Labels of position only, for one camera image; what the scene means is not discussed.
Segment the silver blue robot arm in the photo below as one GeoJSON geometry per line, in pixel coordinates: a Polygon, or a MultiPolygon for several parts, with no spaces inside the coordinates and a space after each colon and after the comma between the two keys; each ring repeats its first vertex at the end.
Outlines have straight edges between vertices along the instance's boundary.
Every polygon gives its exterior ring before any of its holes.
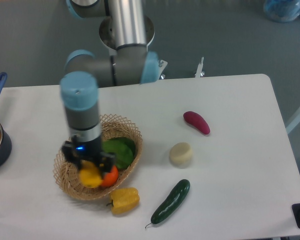
{"type": "Polygon", "coordinates": [[[99,88],[152,83],[159,79],[158,55],[148,51],[140,0],[69,0],[68,10],[80,19],[110,17],[115,55],[96,58],[87,50],[72,52],[60,81],[60,94],[70,140],[62,145],[66,161],[78,170],[89,161],[109,173],[115,155],[102,149],[99,88]]]}

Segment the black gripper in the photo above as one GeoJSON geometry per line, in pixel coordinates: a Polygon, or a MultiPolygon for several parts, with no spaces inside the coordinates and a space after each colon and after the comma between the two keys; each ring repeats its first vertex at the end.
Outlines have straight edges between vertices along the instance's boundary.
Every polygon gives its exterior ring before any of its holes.
{"type": "Polygon", "coordinates": [[[81,170],[81,159],[97,164],[102,178],[112,171],[116,162],[116,154],[102,151],[102,138],[99,136],[91,141],[79,141],[77,136],[73,136],[71,141],[66,140],[61,146],[61,151],[68,163],[75,165],[77,170],[81,170]]]}

